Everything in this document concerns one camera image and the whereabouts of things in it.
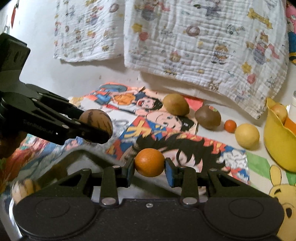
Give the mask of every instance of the rabbit ear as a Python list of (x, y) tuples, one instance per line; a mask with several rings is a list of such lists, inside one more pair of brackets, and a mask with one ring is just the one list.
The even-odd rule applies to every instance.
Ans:
[(273, 186), (277, 186), (281, 184), (281, 169), (276, 166), (272, 165), (270, 167), (270, 180)]

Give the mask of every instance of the yellow bone print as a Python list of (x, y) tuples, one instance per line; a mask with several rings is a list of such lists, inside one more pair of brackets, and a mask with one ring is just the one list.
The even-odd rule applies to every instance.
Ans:
[(249, 18), (251, 18), (251, 19), (257, 19), (260, 22), (264, 23), (267, 28), (272, 28), (271, 23), (269, 22), (269, 19), (268, 18), (262, 17), (261, 15), (259, 15), (258, 13), (256, 13), (253, 8), (249, 8), (249, 10), (250, 11), (248, 12), (248, 15), (247, 15)]

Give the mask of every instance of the small orange tomato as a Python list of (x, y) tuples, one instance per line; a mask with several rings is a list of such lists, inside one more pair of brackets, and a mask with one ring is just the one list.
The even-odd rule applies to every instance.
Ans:
[(233, 120), (227, 120), (224, 124), (224, 129), (229, 133), (234, 133), (235, 129), (237, 128), (237, 124)]

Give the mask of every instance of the red hanging object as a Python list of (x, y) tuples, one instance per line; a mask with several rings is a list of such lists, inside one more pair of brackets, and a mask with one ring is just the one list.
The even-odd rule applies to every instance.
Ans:
[(13, 28), (13, 23), (15, 21), (15, 13), (16, 13), (16, 9), (18, 8), (20, 0), (17, 0), (17, 4), (15, 5), (15, 7), (13, 8), (12, 11), (12, 16), (11, 16), (11, 28)]

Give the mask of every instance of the anime character's open mouth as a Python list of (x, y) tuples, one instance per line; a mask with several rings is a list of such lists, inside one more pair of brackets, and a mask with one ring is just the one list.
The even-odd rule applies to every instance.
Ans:
[(137, 102), (137, 105), (138, 105), (138, 106), (142, 106), (143, 103), (144, 103), (144, 101), (143, 101), (143, 100), (140, 100), (140, 101)]

